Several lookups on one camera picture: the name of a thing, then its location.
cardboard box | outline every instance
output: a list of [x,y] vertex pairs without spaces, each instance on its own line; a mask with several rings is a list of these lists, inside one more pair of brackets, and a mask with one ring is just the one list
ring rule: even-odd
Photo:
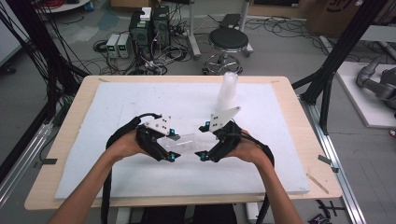
[[155,7],[161,0],[110,0],[112,7]]
[[316,2],[316,0],[300,0],[298,3],[298,8],[302,12],[307,13],[314,6],[315,2]]
[[309,9],[305,27],[314,35],[339,37],[347,28],[360,6],[356,1],[316,1]]

wooden table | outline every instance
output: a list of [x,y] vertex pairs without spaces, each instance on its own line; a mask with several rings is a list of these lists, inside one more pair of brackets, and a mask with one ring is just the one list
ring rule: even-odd
[[[56,200],[54,195],[61,180],[70,148],[78,136],[80,125],[101,82],[220,83],[221,81],[222,77],[204,76],[86,77],[49,152],[48,158],[56,158],[58,161],[55,165],[43,165],[25,202],[26,209],[56,209],[62,204],[63,200]],[[341,197],[342,191],[331,167],[318,160],[318,155],[324,156],[324,153],[289,81],[285,77],[245,76],[239,77],[238,81],[241,83],[267,83],[271,84],[274,89],[311,188],[311,191],[306,194],[290,195],[290,198],[295,200]],[[117,198],[112,199],[111,206],[247,203],[262,200],[262,196],[255,195]],[[95,200],[92,206],[99,207],[100,202],[101,200]]]

metal rail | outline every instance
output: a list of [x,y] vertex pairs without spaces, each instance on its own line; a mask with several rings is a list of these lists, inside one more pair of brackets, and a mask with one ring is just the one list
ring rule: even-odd
[[332,144],[332,140],[330,139],[330,136],[323,132],[323,130],[320,128],[320,112],[318,111],[318,108],[315,105],[309,105],[305,102],[302,102],[302,105],[306,106],[306,109],[309,112],[308,116],[312,119],[314,131],[317,134],[318,140],[322,145],[326,157],[332,161],[332,166],[334,168],[338,168],[338,173],[335,173],[335,176],[337,177],[343,191],[342,199],[345,203],[345,207],[351,222],[356,224],[366,223],[358,201],[356,200],[356,197],[353,193],[352,187],[349,185],[347,176],[340,160],[338,159],[337,152],[335,151],[334,145]]

black stool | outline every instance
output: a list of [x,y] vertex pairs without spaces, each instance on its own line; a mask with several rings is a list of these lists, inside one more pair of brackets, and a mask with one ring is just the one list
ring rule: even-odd
[[228,53],[239,52],[248,46],[248,37],[239,30],[233,28],[219,28],[209,35],[209,44],[214,49],[221,50],[221,54],[210,56],[203,68],[204,75],[209,72],[222,75],[231,71],[236,74],[242,72],[239,61]]

white plastic cup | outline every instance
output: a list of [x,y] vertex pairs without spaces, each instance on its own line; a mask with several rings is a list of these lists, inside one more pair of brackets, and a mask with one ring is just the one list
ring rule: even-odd
[[216,111],[223,111],[234,107],[236,99],[236,84],[238,75],[233,72],[226,72],[219,90]]

